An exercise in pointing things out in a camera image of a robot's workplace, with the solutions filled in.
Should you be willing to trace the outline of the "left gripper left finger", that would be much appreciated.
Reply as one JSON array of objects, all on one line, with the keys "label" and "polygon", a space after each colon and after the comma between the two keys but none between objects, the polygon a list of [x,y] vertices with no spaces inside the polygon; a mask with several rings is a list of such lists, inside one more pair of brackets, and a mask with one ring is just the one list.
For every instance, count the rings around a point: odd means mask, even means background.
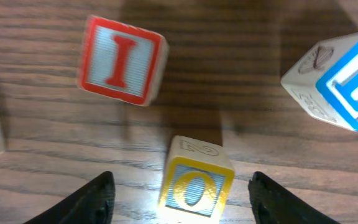
[{"label": "left gripper left finger", "polygon": [[111,224],[115,196],[113,173],[105,171],[25,224]]}]

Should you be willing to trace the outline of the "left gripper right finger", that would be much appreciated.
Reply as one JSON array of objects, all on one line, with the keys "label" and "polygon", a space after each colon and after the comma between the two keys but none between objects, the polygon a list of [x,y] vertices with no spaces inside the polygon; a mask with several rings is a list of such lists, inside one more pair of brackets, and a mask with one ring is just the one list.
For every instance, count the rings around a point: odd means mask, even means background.
[{"label": "left gripper right finger", "polygon": [[339,224],[263,172],[254,172],[248,189],[257,224]]}]

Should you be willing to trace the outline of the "yellow O block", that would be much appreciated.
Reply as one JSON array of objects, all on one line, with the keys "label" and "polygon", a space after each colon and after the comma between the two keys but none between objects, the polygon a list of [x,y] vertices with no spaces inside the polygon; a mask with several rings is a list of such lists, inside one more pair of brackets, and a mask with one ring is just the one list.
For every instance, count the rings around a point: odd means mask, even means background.
[{"label": "yellow O block", "polygon": [[159,215],[182,223],[218,223],[234,176],[222,146],[176,135],[165,164]]}]

